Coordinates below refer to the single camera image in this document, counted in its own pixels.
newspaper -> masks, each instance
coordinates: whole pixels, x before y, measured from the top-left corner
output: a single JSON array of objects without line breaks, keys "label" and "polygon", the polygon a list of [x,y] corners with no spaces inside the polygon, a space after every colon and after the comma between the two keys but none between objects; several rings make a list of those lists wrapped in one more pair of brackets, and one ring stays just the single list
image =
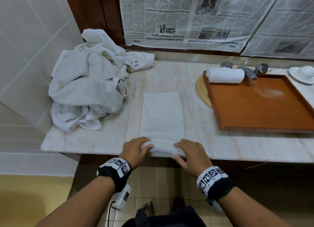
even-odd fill
[{"label": "newspaper", "polygon": [[277,0],[241,55],[314,59],[314,0]]},{"label": "newspaper", "polygon": [[275,0],[120,0],[126,45],[241,52]]}]

tray rim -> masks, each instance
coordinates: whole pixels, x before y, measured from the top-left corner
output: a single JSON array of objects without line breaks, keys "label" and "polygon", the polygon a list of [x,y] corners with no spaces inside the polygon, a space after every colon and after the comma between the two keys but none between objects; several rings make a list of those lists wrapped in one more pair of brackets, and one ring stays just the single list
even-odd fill
[{"label": "tray rim", "polygon": [[[303,106],[311,113],[314,119],[314,108],[310,105],[310,103],[304,98],[304,96],[298,91],[298,89],[293,85],[290,79],[283,74],[257,74],[259,78],[274,78],[274,79],[282,79],[287,85],[291,88],[293,93],[299,98],[300,102],[302,102]],[[256,128],[256,127],[239,127],[239,126],[223,126],[220,112],[217,107],[216,100],[214,98],[213,91],[210,86],[210,82],[206,76],[206,71],[203,72],[203,79],[205,86],[207,88],[207,93],[209,99],[212,103],[216,123],[218,129],[221,131],[236,131],[236,132],[269,132],[269,133],[314,133],[313,129],[281,129],[281,128]]]}]

wall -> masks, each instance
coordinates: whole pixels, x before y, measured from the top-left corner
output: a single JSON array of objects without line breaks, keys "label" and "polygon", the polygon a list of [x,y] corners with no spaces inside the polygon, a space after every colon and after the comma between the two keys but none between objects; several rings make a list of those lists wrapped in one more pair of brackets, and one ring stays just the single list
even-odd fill
[{"label": "wall", "polygon": [[83,43],[67,0],[0,0],[0,150],[38,150],[62,50]]}]

marble countertop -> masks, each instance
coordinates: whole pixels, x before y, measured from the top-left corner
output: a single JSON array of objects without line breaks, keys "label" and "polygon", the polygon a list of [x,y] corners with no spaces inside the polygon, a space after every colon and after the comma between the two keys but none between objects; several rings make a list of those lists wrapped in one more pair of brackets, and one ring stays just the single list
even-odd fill
[{"label": "marble countertop", "polygon": [[[239,133],[218,130],[214,114],[194,93],[193,84],[202,72],[216,64],[156,61],[146,71],[130,74],[129,97],[118,114],[101,118],[101,130],[77,127],[65,132],[53,126],[41,149],[44,151],[120,154],[125,141],[139,137],[144,93],[178,92],[183,106],[186,139],[200,142],[210,158],[263,162],[314,162],[314,135]],[[286,74],[314,107],[314,86],[295,81],[287,69],[270,68],[270,74]]]}]

saucer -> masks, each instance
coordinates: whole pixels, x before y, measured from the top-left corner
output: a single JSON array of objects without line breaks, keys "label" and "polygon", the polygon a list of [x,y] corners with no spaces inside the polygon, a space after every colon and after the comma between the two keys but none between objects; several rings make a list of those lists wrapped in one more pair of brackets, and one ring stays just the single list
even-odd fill
[{"label": "saucer", "polygon": [[[295,71],[297,71],[299,69],[299,67],[291,67],[291,68],[289,68],[289,74],[294,78],[294,79],[296,79],[296,80],[298,80],[299,82],[303,82],[303,81],[301,81],[301,80],[299,80],[299,79],[297,79],[296,77],[294,77],[294,72]],[[314,84],[314,78],[313,78],[313,80],[312,81],[309,81],[309,82],[303,82],[303,83],[306,83],[306,84]]]}]

